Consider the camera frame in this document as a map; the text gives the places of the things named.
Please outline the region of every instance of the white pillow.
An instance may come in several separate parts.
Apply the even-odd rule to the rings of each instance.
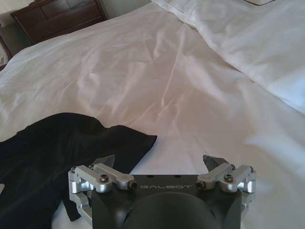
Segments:
[[[261,6],[275,0],[245,0],[245,1]]]

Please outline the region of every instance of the dark wood furniture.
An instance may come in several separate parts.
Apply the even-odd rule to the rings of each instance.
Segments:
[[[99,0],[38,0],[11,15],[33,44],[106,20]]]

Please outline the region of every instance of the white duvet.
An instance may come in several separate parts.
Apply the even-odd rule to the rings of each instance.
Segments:
[[[134,174],[204,173],[203,154],[252,165],[256,200],[243,228],[305,227],[305,116],[154,3],[10,60],[0,73],[0,141],[59,112],[158,135]],[[89,228],[62,207],[52,226]]]
[[[305,114],[305,2],[152,0],[194,26],[224,60]]]

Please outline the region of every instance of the metal linkage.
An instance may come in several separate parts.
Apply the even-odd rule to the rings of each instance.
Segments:
[[[250,166],[240,166],[235,169],[234,165],[222,163],[207,174],[198,176],[197,188],[210,190],[215,188],[216,182],[220,182],[224,192],[242,191],[242,219],[246,215],[249,204],[255,198],[256,172]]]
[[[92,209],[87,194],[92,190],[106,193],[112,190],[115,183],[121,190],[135,190],[137,183],[129,174],[108,167],[102,163],[96,165],[73,167],[68,172],[70,200],[76,203],[78,213],[92,225]]]
[[[215,188],[216,182],[218,182],[224,175],[232,172],[232,165],[228,163],[222,163],[207,174],[201,174],[198,176],[197,187],[201,190],[210,190]]]

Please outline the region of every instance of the hex bolt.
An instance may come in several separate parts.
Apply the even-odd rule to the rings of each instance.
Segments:
[[[75,173],[75,169],[76,169],[76,166],[73,166],[73,167],[71,168],[71,172],[72,172],[72,173]]]
[[[129,182],[129,184],[128,184],[128,190],[136,190],[137,187],[138,187],[138,184],[137,184],[137,182],[135,182],[135,181],[131,181],[131,182]]]
[[[227,175],[224,176],[224,180],[226,182],[232,182],[233,181],[233,176],[230,175],[230,174],[227,174]]]
[[[108,180],[109,180],[109,177],[108,177],[107,174],[100,175],[100,181],[101,181],[102,183],[105,183],[105,182],[107,182]]]
[[[203,189],[205,189],[205,182],[203,182],[203,181],[198,181],[198,182],[196,182],[196,187],[197,187],[197,189],[199,189],[199,190],[203,190]]]

